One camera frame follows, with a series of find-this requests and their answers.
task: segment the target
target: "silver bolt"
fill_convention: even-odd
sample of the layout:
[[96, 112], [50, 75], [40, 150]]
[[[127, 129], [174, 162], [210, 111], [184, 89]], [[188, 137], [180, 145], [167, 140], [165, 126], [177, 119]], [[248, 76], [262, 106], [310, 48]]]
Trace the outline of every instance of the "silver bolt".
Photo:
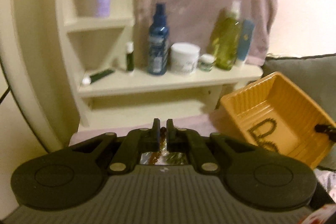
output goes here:
[[208, 172], [216, 171], [218, 169], [218, 165], [215, 164], [214, 162], [206, 162], [205, 164], [202, 164], [201, 167], [204, 171]]
[[110, 165], [112, 171], [121, 172], [126, 169], [126, 165], [121, 162], [115, 162]]

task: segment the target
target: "green bottle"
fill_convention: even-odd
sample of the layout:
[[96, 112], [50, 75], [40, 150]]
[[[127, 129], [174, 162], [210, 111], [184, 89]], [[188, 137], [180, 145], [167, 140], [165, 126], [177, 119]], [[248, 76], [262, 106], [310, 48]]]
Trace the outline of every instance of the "green bottle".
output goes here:
[[239, 20], [241, 2], [232, 3], [228, 17], [219, 17], [211, 34], [213, 55], [216, 57], [216, 66], [221, 69], [231, 70], [237, 56], [239, 37], [242, 24]]

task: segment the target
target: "orange basket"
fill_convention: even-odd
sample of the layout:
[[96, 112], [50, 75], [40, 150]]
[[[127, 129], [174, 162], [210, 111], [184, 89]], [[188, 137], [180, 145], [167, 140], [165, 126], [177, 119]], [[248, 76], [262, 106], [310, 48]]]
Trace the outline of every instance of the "orange basket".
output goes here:
[[225, 95], [221, 104], [247, 142], [304, 162], [312, 169], [333, 142], [315, 125], [335, 122], [297, 85], [279, 72]]

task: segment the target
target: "blue bottle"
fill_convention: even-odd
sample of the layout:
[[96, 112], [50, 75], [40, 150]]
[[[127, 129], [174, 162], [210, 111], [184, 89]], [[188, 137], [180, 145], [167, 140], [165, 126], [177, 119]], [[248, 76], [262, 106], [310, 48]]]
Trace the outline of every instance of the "blue bottle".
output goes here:
[[169, 28], [165, 14], [165, 4], [157, 3], [153, 24], [149, 28], [148, 72], [152, 75], [164, 75], [167, 71]]

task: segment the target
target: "gray cushion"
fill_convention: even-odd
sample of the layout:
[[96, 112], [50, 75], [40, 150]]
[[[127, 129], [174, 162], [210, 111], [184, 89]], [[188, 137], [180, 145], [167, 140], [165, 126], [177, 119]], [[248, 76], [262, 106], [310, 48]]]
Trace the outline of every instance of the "gray cushion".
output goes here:
[[279, 71], [298, 85], [336, 121], [336, 54], [266, 58], [264, 75]]

